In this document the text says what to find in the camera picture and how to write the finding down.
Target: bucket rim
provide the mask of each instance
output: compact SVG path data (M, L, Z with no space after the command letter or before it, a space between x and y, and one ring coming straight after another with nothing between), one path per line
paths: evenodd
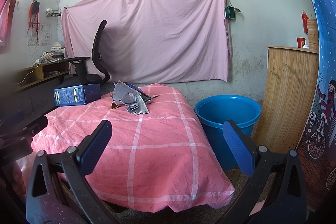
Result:
M259 119L260 115L261 115L261 106L255 101L252 100L251 98L245 97L245 96L240 96L240 95L231 95L231 94L223 94L223 95L215 95L215 96L210 96L207 97L203 100L200 100L196 105L195 105L195 112L197 117L200 119L200 121L208 126L214 127L214 128L223 128L223 124L222 123L218 123L218 122L212 122L210 120L207 120L205 118L203 118L200 114L199 114L199 108L204 105L205 103L217 100L219 98L226 98L226 99L238 99L238 100L242 100L245 101L247 103L250 103L255 109L256 109L256 116L247 121L247 122L242 122L242 123L238 123L237 126L239 128L246 128L249 127L253 124L256 123L256 121Z

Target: pink plaid tablecloth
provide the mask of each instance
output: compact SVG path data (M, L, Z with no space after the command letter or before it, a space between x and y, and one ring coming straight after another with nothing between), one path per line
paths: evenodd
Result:
M131 115L125 107L111 109L110 94L84 106L57 108L47 115L48 127L34 137L33 149L64 152L102 119L109 120L112 138L86 176L101 199L143 212L227 205L235 189L183 94L160 84L142 90L159 95L146 115Z

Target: metal bolt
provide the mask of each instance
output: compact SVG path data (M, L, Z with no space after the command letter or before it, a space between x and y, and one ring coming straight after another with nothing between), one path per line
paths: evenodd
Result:
M296 157L296 155L297 155L297 153L296 153L295 150L291 150L291 151L289 152L289 154L290 154L292 157Z
M258 149L259 149L259 151L260 151L261 153L265 153L265 152L267 152L267 147L264 146L264 145L260 145L260 146L258 147Z
M44 155L44 150L40 150L37 152L38 157L42 157Z
M68 153L73 153L75 151L76 151L76 146L69 146L68 149L67 149Z

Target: cabinet top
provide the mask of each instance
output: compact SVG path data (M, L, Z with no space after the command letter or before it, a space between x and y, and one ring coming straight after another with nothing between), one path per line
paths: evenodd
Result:
M315 54L319 54L319 50L312 50L309 48L296 48L296 47L285 47L285 46L266 46L266 48L282 48L285 50L294 50L294 51L301 51L301 52L311 52Z

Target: black chair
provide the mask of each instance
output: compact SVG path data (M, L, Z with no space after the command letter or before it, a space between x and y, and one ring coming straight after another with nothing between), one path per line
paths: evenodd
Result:
M92 61L96 68L105 75L105 78L102 79L97 74L87 74L87 70L85 67L85 60L90 59L89 57L74 57L74 58L65 58L62 60L59 60L60 62L69 62L75 66L76 76L66 78L60 86L58 86L58 89L61 88L68 88L70 86L76 86L76 85L89 85L89 84L100 84L102 86L110 79L110 74L107 72L106 68L104 68L101 63L101 54L98 51L101 32L104 30L105 26L107 24L106 20L103 20L98 28L98 31L96 33L96 37L94 38L93 47L92 47Z

